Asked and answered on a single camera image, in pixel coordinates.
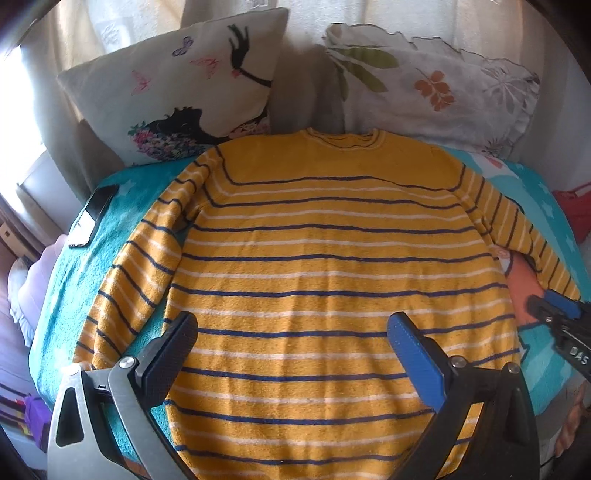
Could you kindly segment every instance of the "sweater sleeve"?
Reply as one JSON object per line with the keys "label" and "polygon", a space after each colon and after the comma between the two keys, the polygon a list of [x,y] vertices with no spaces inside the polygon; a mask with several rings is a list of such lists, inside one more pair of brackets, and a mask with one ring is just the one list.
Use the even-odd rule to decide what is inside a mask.
{"label": "sweater sleeve", "polygon": [[458,172],[457,184],[450,191],[458,197],[483,240],[490,247],[497,245],[528,257],[543,289],[580,299],[568,269],[520,206],[471,168],[450,158],[457,164]]}
{"label": "sweater sleeve", "polygon": [[181,258],[174,233],[199,212],[197,193],[210,174],[205,155],[161,193],[114,259],[74,351],[85,368],[114,365],[162,300]]}

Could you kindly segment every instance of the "bright window light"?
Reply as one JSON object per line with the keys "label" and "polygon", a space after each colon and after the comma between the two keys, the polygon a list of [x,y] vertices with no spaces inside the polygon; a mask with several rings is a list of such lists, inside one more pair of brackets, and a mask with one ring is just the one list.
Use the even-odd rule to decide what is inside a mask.
{"label": "bright window light", "polygon": [[0,183],[24,180],[45,151],[33,114],[33,89],[22,64],[20,47],[0,60]]}

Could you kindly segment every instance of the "red bag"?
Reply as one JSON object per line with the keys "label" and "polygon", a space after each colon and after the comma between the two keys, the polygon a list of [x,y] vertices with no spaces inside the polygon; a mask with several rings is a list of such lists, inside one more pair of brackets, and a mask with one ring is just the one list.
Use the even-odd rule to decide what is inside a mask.
{"label": "red bag", "polygon": [[591,187],[591,181],[568,192],[560,190],[552,192],[569,220],[578,244],[583,243],[585,237],[591,232],[591,190],[580,196],[577,193],[587,187]]}

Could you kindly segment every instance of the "black smartphone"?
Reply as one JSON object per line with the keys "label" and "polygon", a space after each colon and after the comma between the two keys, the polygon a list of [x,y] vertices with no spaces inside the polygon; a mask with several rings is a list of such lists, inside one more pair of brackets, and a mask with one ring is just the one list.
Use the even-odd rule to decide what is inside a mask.
{"label": "black smartphone", "polygon": [[85,247],[94,237],[103,215],[107,211],[112,198],[117,195],[119,185],[107,185],[96,189],[86,202],[84,211],[68,235],[68,245]]}

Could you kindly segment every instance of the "teal blanket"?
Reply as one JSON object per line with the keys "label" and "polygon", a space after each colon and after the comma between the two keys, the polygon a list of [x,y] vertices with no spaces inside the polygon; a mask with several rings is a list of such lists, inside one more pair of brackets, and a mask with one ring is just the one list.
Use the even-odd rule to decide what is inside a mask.
{"label": "teal blanket", "polygon": [[[570,227],[542,179],[521,165],[506,166],[482,155],[448,151],[521,205],[535,227],[569,266],[583,297],[591,300],[591,282]],[[51,275],[30,354],[31,375],[48,405],[53,406],[55,402],[62,368],[72,362],[83,321],[112,260],[158,195],[191,160],[133,167],[104,180],[102,186],[118,183],[120,188],[94,240],[84,248],[64,247]],[[136,355],[150,339],[160,334],[164,303],[126,353]],[[526,380],[534,408],[541,412],[571,375],[571,368],[552,352],[552,340],[545,326],[520,332],[520,338],[527,353],[522,360]],[[164,407],[156,407],[152,413],[170,439]],[[109,417],[122,453],[135,458],[121,422],[113,412]]]}

